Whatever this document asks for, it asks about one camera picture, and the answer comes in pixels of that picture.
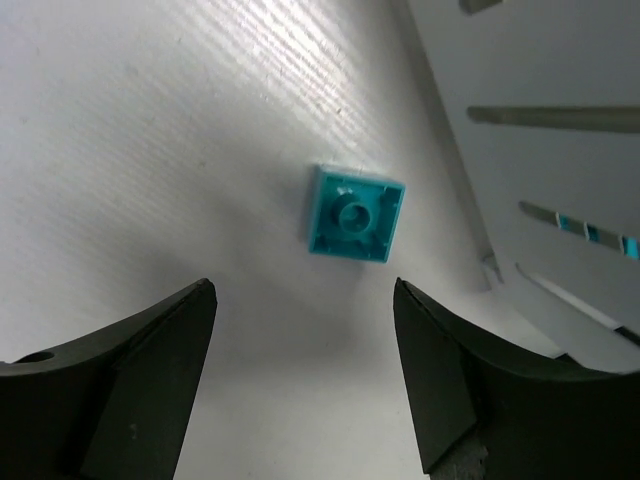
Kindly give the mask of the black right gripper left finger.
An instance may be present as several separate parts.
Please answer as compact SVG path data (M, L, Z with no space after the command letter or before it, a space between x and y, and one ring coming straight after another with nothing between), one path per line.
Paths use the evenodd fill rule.
M2 363L2 478L173 478L216 309L214 284L201 279L131 317Z

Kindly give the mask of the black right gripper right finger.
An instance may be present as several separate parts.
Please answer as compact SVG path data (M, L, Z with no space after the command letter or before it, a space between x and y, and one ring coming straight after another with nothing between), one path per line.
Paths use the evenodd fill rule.
M635 479L639 377L517 346L405 280L393 314L423 472L432 479Z

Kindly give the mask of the cyan hollow lego brick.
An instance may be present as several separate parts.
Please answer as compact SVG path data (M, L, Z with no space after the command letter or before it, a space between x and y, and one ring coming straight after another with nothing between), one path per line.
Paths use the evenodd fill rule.
M406 187L373 173L330 165L314 168L308 251L385 263Z

